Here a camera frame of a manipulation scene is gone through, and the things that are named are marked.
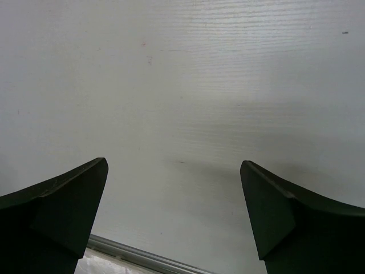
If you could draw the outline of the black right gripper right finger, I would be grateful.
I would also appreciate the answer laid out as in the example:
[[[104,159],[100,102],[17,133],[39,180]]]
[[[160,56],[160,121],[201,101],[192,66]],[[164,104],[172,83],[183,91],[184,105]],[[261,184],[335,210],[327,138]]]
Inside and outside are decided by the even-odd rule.
[[[249,160],[240,175],[267,273],[364,273],[364,208],[307,190]]]

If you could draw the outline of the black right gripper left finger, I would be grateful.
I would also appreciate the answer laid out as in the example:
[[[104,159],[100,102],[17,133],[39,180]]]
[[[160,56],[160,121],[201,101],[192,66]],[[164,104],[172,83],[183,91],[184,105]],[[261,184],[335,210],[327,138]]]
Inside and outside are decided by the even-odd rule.
[[[74,273],[108,175],[96,158],[1,196],[1,273]]]

